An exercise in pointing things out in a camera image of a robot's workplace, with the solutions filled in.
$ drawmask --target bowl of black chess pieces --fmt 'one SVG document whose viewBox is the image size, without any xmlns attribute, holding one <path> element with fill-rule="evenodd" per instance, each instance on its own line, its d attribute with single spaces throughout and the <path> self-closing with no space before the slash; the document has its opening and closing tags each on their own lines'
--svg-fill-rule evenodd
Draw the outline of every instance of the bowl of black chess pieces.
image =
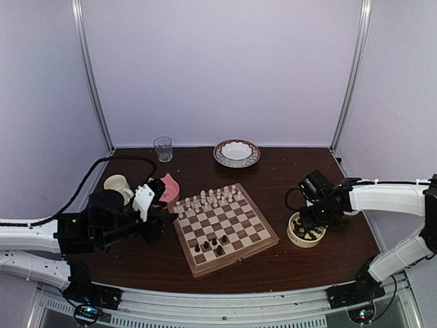
<svg viewBox="0 0 437 328">
<path fill-rule="evenodd" d="M 299 212 L 294 213 L 288 221 L 287 235 L 293 244 L 310 248 L 316 246 L 324 237 L 326 229 L 324 227 L 304 229 L 300 222 Z"/>
</svg>

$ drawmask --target pink bowl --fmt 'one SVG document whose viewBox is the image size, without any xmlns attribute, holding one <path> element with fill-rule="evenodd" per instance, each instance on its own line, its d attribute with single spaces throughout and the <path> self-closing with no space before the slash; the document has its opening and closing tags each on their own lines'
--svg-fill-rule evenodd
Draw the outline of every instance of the pink bowl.
<svg viewBox="0 0 437 328">
<path fill-rule="evenodd" d="M 174 203 L 178 201 L 180 191 L 179 185 L 171 177 L 170 173 L 167 173 L 164 178 L 161 178 L 161 180 L 165 183 L 165 191 L 159 200 L 166 203 Z"/>
</svg>

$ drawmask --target mug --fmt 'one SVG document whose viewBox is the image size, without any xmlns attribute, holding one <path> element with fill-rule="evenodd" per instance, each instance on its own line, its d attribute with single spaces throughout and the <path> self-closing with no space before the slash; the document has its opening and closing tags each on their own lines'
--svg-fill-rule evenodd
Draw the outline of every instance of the mug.
<svg viewBox="0 0 437 328">
<path fill-rule="evenodd" d="M 124 198 L 124 206 L 129 204 L 130 199 L 134 196 L 134 193 L 132 190 L 130 190 L 128 181 L 121 174 L 116 174 L 107 178 L 103 184 L 103 187 L 105 189 L 111 189 L 121 193 Z"/>
</svg>

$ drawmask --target table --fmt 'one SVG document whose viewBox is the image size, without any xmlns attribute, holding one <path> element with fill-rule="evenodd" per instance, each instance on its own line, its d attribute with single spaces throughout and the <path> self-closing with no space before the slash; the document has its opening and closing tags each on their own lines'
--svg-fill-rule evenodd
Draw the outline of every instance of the table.
<svg viewBox="0 0 437 328">
<path fill-rule="evenodd" d="M 343 176 L 328 149 L 261 148 L 259 162 L 245 169 L 230 169 L 218 164 L 213 148 L 175 148 L 173 160 L 159 163 L 155 177 L 169 172 L 179 183 L 180 197 L 198 194 L 240 182 L 263 212 L 279 238 L 278 245 L 203 277 L 194 278 L 173 226 L 163 237 L 148 245 L 141 237 L 114 245 L 109 253 L 68 256 L 88 264 L 95 282 L 162 292 L 241 293 L 295 290 L 338 284 L 354 279 L 355 273 L 378 247 L 361 214 L 341 232 L 327 232 L 314 248 L 301 249 L 287 237 L 290 211 L 284 194 L 296 187 L 315 169 L 334 183 Z M 119 149 L 116 154 L 135 154 L 156 160 L 153 149 Z M 150 171 L 147 163 L 114 161 L 108 164 L 96 190 L 106 178 L 123 174 L 134 189 Z M 290 203 L 303 206 L 298 193 Z"/>
</svg>

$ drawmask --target plate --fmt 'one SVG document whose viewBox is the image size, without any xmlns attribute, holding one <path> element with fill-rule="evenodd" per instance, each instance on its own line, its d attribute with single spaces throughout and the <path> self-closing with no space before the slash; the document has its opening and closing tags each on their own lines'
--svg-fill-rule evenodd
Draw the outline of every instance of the plate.
<svg viewBox="0 0 437 328">
<path fill-rule="evenodd" d="M 259 161 L 261 152 L 253 143 L 245 140 L 226 140 L 214 148 L 214 158 L 221 165 L 240 169 Z"/>
</svg>

